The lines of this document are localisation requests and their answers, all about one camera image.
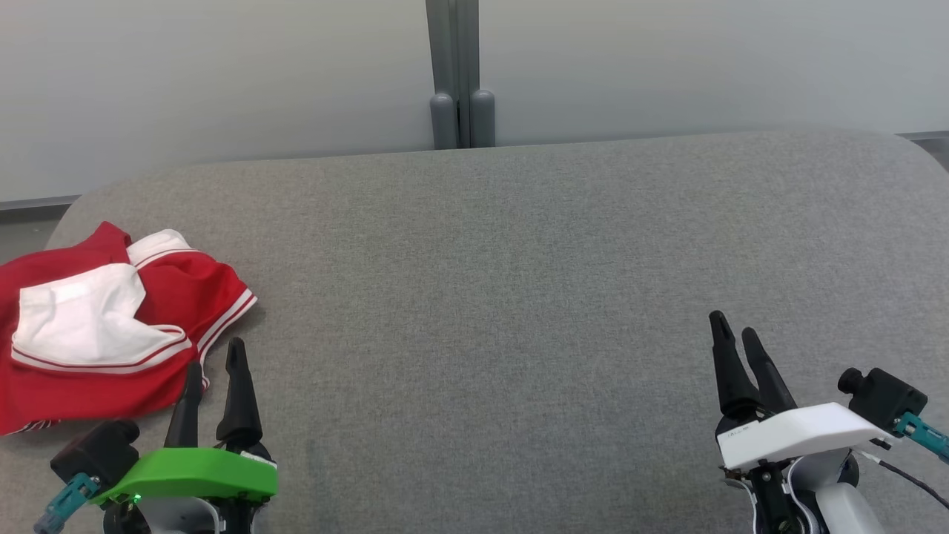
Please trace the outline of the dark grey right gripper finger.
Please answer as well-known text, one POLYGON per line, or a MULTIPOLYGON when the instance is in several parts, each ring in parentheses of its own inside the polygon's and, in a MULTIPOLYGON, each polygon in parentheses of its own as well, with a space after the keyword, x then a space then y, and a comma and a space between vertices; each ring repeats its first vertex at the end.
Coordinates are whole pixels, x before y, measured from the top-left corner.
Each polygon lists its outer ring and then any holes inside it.
POLYGON ((761 403, 757 388, 738 355, 738 341, 722 311, 709 314, 712 332, 712 361, 714 361, 716 391, 719 408, 729 421, 759 419, 761 403))
POLYGON ((757 381, 761 403, 764 409, 773 415, 797 409, 798 405, 792 392, 774 365, 774 361, 764 349, 756 330, 745 328, 741 333, 745 355, 750 369, 757 381))

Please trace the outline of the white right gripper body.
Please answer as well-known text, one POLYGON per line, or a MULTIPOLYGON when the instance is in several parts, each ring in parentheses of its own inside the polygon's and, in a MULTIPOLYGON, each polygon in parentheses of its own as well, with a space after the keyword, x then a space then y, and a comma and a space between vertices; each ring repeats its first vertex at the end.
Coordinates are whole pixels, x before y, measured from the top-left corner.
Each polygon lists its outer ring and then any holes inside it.
POLYGON ((820 403, 718 432, 726 484, 753 507, 752 534, 887 534, 850 480, 854 453, 895 439, 840 405, 820 403))

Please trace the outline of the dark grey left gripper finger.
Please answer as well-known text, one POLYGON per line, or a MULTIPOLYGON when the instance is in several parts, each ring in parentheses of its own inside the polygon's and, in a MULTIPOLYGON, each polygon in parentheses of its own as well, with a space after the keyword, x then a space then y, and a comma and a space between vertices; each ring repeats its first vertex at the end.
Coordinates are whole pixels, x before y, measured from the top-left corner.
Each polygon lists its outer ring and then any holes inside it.
POLYGON ((185 382, 179 400, 173 409, 165 447, 199 446, 199 407, 203 398, 204 380, 199 361, 187 367, 185 382))
POLYGON ((228 391, 224 415, 216 428, 218 444, 228 452, 247 452, 259 458, 268 458, 271 454, 262 443, 263 428, 257 394, 243 339, 233 337, 228 342, 225 369, 228 373, 228 391))

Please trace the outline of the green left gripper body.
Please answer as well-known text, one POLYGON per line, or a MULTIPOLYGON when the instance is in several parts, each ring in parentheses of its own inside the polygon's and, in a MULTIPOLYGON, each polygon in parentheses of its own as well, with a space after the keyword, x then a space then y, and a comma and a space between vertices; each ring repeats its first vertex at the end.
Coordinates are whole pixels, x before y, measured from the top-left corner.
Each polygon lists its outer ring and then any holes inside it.
POLYGON ((221 447, 160 447, 136 454, 118 482, 92 497, 93 504, 196 498, 222 520, 251 520, 278 491, 275 464, 221 447))

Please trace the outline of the red and white jersey shirt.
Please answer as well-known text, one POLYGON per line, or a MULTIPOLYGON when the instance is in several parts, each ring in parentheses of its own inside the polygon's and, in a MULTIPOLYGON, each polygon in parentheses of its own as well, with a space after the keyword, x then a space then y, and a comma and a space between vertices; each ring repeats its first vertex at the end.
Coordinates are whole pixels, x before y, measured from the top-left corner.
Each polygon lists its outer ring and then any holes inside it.
POLYGON ((0 436, 172 406, 255 304, 233 267, 172 229, 132 240, 103 222, 0 265, 0 436))

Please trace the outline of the dark grey wall base rail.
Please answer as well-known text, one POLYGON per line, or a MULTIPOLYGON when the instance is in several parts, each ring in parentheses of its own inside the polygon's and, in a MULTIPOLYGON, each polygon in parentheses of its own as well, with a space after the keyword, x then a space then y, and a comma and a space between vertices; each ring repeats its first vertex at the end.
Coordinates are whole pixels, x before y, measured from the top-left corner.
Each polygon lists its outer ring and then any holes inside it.
POLYGON ((60 197, 37 197, 36 199, 11 200, 11 202, 0 202, 0 212, 36 210, 56 206, 69 206, 80 196, 60 196, 60 197))

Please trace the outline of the grey wall post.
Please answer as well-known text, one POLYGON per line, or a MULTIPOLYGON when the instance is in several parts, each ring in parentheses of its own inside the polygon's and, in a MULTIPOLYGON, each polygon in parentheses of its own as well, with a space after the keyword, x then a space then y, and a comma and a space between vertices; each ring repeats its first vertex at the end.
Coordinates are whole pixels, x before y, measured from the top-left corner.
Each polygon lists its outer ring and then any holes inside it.
POLYGON ((495 95, 481 87, 479 0, 425 0, 437 150, 494 148, 495 95))

